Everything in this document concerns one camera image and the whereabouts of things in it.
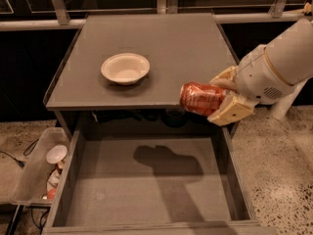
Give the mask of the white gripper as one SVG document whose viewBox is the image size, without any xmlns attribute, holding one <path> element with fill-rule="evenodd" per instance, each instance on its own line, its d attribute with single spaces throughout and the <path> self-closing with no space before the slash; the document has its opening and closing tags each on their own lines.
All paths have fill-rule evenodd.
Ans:
<svg viewBox="0 0 313 235">
<path fill-rule="evenodd" d="M 272 105 L 295 89 L 294 85 L 282 81 L 280 75 L 273 70 L 265 45 L 258 45 L 242 58 L 237 67 L 228 67 L 210 83 L 229 90 L 238 89 L 240 93 L 229 92 L 220 108 L 207 118 L 218 126 L 250 116 L 254 111 L 254 101 Z"/>
</svg>

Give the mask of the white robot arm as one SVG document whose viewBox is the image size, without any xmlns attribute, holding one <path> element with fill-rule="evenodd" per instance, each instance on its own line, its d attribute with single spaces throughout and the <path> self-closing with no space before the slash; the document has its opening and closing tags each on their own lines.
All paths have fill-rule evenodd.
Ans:
<svg viewBox="0 0 313 235">
<path fill-rule="evenodd" d="M 221 126 L 246 118 L 256 105 L 273 105 L 290 96 L 312 75 L 313 23 L 301 19 L 211 80 L 228 93 L 207 120 Z"/>
</svg>

